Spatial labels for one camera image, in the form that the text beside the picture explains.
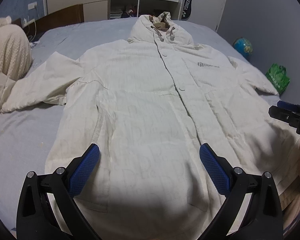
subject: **light blue bedsheet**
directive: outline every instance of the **light blue bedsheet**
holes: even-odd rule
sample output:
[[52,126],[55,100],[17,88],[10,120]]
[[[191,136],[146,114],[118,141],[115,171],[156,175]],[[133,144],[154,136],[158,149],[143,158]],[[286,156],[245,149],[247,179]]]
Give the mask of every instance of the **light blue bedsheet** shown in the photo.
[[[32,49],[34,62],[29,73],[55,51],[77,59],[94,46],[126,40],[136,20],[89,22],[50,30]],[[190,22],[177,21],[177,24],[192,35],[195,43],[208,44],[226,56],[245,60],[213,30]],[[278,101],[276,96],[266,98],[270,104]],[[62,111],[63,106],[41,103],[23,111],[0,114],[0,218],[8,229],[16,226],[19,195],[26,174],[29,171],[44,173]]]

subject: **printed logo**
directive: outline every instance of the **printed logo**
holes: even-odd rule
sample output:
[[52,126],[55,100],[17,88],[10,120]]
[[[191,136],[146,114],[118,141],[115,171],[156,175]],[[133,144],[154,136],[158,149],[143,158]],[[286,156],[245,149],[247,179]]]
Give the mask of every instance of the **printed logo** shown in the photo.
[[189,8],[190,2],[191,2],[191,0],[186,0],[185,6],[183,8],[184,11],[186,11]]
[[206,63],[202,63],[202,62],[198,62],[198,66],[199,67],[218,67],[219,68],[219,66],[210,65],[210,64],[206,64]]

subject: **jacket sleeve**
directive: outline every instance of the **jacket sleeve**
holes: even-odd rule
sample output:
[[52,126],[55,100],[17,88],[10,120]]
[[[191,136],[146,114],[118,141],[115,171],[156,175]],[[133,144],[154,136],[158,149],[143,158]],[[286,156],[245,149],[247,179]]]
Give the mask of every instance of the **jacket sleeve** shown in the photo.
[[277,90],[266,78],[266,76],[256,67],[234,57],[228,57],[232,66],[238,72],[243,82],[248,83],[254,89],[259,89],[262,92],[278,95]]
[[28,77],[7,86],[0,101],[0,112],[6,113],[40,102],[66,103],[66,89],[83,76],[79,61],[57,52]]

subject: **green shopping bag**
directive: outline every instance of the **green shopping bag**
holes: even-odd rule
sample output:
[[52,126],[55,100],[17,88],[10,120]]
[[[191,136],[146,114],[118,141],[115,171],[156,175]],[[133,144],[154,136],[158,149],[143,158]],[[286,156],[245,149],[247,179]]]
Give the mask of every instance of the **green shopping bag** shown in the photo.
[[287,77],[287,70],[284,66],[272,64],[271,68],[266,73],[266,77],[273,84],[279,95],[286,90],[290,83],[290,78]]

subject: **globe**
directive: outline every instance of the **globe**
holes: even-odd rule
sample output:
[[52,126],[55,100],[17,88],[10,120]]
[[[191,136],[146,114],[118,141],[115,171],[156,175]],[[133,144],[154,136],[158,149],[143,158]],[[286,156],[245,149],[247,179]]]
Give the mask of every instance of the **globe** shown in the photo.
[[252,44],[246,38],[237,38],[232,45],[245,59],[249,60],[252,54]]

